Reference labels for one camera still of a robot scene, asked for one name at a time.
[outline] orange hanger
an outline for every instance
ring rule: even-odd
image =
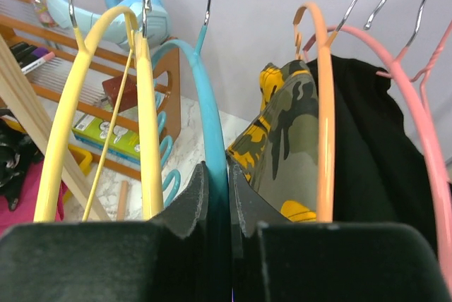
[[[314,2],[307,2],[298,8],[293,25],[295,34],[295,56],[302,59],[299,53],[302,45],[302,34],[298,31],[304,12],[308,10],[314,20],[317,44],[317,64],[319,67],[319,181],[317,183],[317,221],[333,221],[334,203],[334,157],[335,157],[335,105],[333,66],[323,15]]]

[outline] pink marker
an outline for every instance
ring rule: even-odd
[[[28,64],[27,66],[23,67],[22,73],[28,74],[29,72],[34,71],[37,67],[42,66],[46,62],[52,60],[54,57],[55,57],[55,53],[50,52],[50,53],[44,55],[43,57],[41,57],[40,59],[36,60],[35,62],[32,62],[31,64]]]

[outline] headphones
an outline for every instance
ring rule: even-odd
[[[143,12],[141,0],[104,0],[108,9],[115,6],[127,6],[136,15],[140,24],[141,14]],[[162,0],[151,0],[152,11],[148,13],[148,44],[150,47],[156,47],[164,42],[170,35],[171,23],[168,13],[163,7]],[[54,21],[62,28],[71,28],[72,23],[69,18],[68,0],[47,0],[47,8]],[[80,30],[87,34],[99,20],[100,14],[96,14],[85,9],[75,8],[77,24]],[[129,50],[127,42],[126,23],[124,15],[114,19],[105,32],[103,40],[118,44],[123,50]]]

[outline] pink cloth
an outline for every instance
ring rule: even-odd
[[[22,191],[16,210],[10,212],[8,210],[8,202],[3,196],[0,197],[0,235],[3,234],[5,229],[14,224],[29,223],[33,221],[37,192],[39,191],[41,181],[42,164],[43,162],[30,165],[22,185]],[[62,221],[64,218],[63,195],[67,190],[68,187],[66,184],[61,182],[55,221]]]

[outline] yellow hanger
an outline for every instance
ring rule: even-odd
[[[317,39],[317,64],[319,67],[319,181],[317,183],[317,221],[333,221],[334,201],[334,161],[335,161],[335,105],[333,67],[331,64],[330,42],[325,20],[318,6],[307,2],[298,8],[293,25],[295,34],[295,56],[302,59],[299,53],[302,45],[302,34],[297,26],[304,12],[308,10],[314,20]]]
[[[143,9],[143,18],[147,16],[147,10],[150,8],[150,0]],[[73,24],[74,34],[78,45],[78,53],[74,60],[73,67],[69,73],[68,79],[61,94],[55,120],[49,137],[49,144],[45,154],[42,168],[40,189],[37,196],[35,208],[35,222],[54,221],[57,198],[61,181],[62,162],[64,153],[67,150],[69,141],[69,132],[76,111],[78,97],[80,96],[83,81],[88,72],[90,63],[93,59],[103,34],[117,16],[124,15],[127,30],[127,39],[129,41],[130,52],[126,63],[126,69],[123,74],[121,88],[115,104],[112,121],[109,126],[107,140],[102,150],[100,163],[97,168],[93,187],[83,215],[83,221],[88,218],[90,206],[92,204],[95,189],[99,181],[100,172],[105,161],[108,150],[109,137],[111,137],[116,117],[119,111],[119,104],[122,93],[124,92],[125,80],[131,63],[132,55],[136,55],[136,71],[138,81],[138,115],[139,132],[142,138],[141,142],[141,177],[143,191],[143,218],[150,219],[163,209],[163,194],[160,169],[160,151],[159,136],[157,129],[157,113],[155,110],[155,93],[153,88],[153,73],[150,65],[149,48],[143,33],[136,33],[138,30],[138,21],[130,8],[125,6],[116,6],[106,11],[100,19],[94,24],[85,40],[78,29],[74,15],[73,0],[69,0],[69,14]]]

